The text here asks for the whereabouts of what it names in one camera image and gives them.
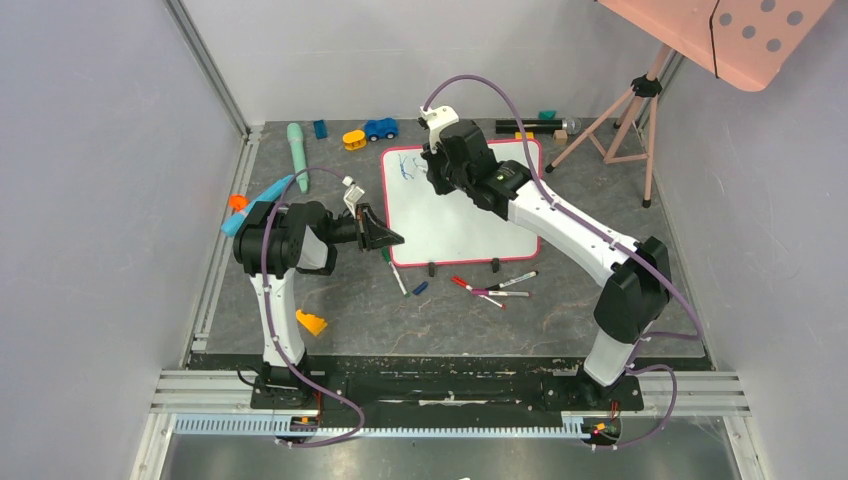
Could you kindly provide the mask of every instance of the blue toy car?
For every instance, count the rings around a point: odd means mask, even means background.
[[[365,136],[372,142],[376,142],[381,138],[395,138],[397,133],[397,122],[394,118],[368,120],[365,122]]]

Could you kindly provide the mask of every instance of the blue block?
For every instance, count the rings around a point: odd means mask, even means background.
[[[319,140],[327,138],[327,124],[324,120],[315,120],[312,122],[312,127],[315,129],[315,138]]]

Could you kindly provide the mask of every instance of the yellow toy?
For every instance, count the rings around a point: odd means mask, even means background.
[[[300,322],[301,325],[304,326],[309,333],[314,336],[318,336],[325,328],[327,328],[327,322],[324,321],[323,318],[312,315],[311,313],[303,313],[303,310],[298,310],[295,312],[295,316],[297,317],[297,321]]]
[[[347,132],[342,136],[342,142],[347,150],[357,150],[365,146],[365,132],[362,130],[354,130]]]

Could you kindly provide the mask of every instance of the green marker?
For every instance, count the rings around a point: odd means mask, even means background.
[[[286,137],[289,139],[289,145],[292,147],[292,163],[294,163],[295,173],[306,168],[306,153],[303,151],[303,130],[297,123],[290,123],[286,128]],[[297,176],[297,184],[300,186],[300,193],[306,193],[309,190],[309,173],[303,172]]]
[[[403,285],[403,280],[400,279],[400,274],[397,272],[395,264],[392,263],[392,257],[389,256],[389,247],[383,247],[383,258],[386,259],[386,263],[392,267],[392,273],[395,274],[395,278],[398,280],[398,285],[400,285],[400,291],[403,292],[403,296],[408,297],[409,292],[406,291],[406,287]]]

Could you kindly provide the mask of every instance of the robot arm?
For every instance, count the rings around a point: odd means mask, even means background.
[[[419,123],[429,130],[430,141],[421,156],[427,161],[427,179],[436,194],[463,191],[478,208],[547,240],[603,288],[594,312],[600,331],[578,372],[590,380],[587,383],[594,390],[586,394],[603,397],[615,388],[642,332],[668,303],[669,292],[626,254],[553,208],[526,166],[514,160],[497,161],[473,121],[461,120],[452,108],[442,106],[422,109]],[[671,278],[668,250],[662,242],[651,237],[639,243],[617,233],[557,196],[544,182],[540,184],[555,202],[606,231]]]
[[[334,218],[319,202],[295,203],[288,211],[276,216],[270,232],[267,266],[271,318],[286,357],[295,365],[301,362],[305,353],[295,318],[295,271],[308,275],[332,274],[336,266],[337,243],[355,241],[363,251],[403,243],[403,237],[389,230],[374,215],[370,205],[355,203],[361,193],[351,197],[350,191],[345,195],[345,203],[353,214],[345,211]],[[233,254],[250,277],[259,299],[265,338],[263,359],[271,369],[284,369],[286,363],[274,346],[265,309],[261,308],[265,292],[260,264],[262,239],[272,208],[274,204],[271,202],[256,203],[234,238]]]

